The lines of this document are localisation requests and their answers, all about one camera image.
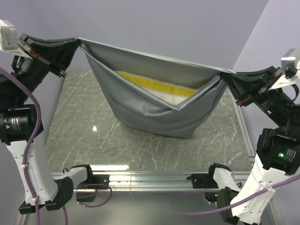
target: gray bag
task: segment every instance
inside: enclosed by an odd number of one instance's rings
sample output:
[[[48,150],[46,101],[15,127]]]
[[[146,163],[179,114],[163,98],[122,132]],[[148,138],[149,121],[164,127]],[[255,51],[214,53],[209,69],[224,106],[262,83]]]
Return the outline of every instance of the gray bag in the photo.
[[[81,39],[80,48],[121,123],[142,131],[188,138],[220,101],[226,84],[220,72],[234,71],[131,51]],[[115,71],[142,75],[198,91],[172,105],[122,78]]]

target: yellow fabric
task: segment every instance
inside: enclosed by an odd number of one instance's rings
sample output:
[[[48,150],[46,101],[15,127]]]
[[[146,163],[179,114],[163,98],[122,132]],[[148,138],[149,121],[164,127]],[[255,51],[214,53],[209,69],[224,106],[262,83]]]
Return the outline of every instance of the yellow fabric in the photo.
[[[130,74],[123,71],[115,71],[115,72],[125,80],[130,81],[131,83],[134,83],[135,85],[141,88],[158,90],[175,96],[191,97],[193,94],[195,94],[198,91],[197,89],[166,83],[148,77]]]

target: gray fabric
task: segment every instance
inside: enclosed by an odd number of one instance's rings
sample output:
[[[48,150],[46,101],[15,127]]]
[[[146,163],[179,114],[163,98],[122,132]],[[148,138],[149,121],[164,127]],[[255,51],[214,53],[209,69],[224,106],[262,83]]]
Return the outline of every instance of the gray fabric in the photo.
[[[208,118],[226,89],[218,74],[235,73],[80,39],[80,48],[115,117],[129,127],[155,134],[190,137]],[[180,104],[171,105],[123,79],[116,70],[199,90]]]

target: marble tabletop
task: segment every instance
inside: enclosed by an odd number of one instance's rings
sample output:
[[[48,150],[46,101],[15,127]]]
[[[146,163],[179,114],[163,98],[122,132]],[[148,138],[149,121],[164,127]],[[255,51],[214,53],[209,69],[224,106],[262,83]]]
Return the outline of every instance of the marble tabletop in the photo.
[[[91,70],[68,72],[45,149],[52,172],[79,164],[94,170],[206,171],[216,162],[251,169],[229,90],[191,138],[172,138],[118,122]]]

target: yellow stripe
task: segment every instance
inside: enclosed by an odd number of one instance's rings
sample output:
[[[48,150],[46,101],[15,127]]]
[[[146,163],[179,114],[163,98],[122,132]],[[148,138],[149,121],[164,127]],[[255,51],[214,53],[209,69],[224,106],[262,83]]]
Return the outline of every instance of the yellow stripe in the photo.
[[[134,83],[135,85],[141,88],[158,90],[172,95],[184,96],[184,97],[191,97],[193,94],[195,94],[198,91],[196,89],[191,89],[176,84],[166,83],[148,77],[130,74],[123,71],[115,71],[115,72],[125,80],[130,81],[131,83]]]

